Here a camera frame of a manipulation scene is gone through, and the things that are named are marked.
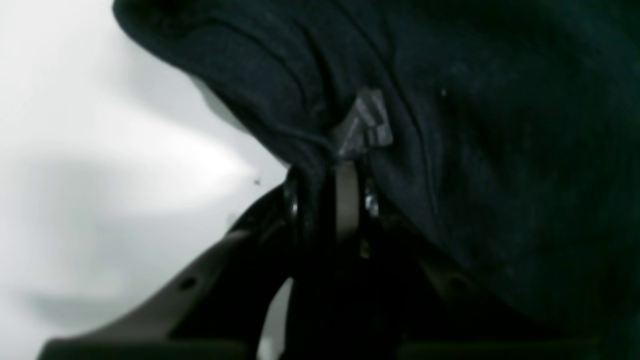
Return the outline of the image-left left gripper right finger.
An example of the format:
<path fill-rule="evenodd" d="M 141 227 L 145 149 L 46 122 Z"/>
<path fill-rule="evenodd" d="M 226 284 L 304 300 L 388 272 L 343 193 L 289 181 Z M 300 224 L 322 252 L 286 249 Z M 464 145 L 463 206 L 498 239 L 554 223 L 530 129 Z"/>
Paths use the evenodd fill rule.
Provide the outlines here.
<path fill-rule="evenodd" d="M 334 255 L 336 360 L 591 360 L 599 342 L 521 314 L 418 233 L 381 193 L 368 156 L 394 137 L 381 91 L 362 89 L 330 131 L 337 163 L 322 227 Z"/>

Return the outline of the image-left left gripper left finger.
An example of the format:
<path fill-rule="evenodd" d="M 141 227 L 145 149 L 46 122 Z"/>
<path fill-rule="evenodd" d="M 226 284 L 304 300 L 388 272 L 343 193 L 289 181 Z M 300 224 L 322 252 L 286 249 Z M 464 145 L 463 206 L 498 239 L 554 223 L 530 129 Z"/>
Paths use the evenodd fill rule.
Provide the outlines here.
<path fill-rule="evenodd" d="M 162 289 L 92 331 L 51 339 L 41 360 L 254 360 L 299 240 L 299 180 L 251 205 Z"/>

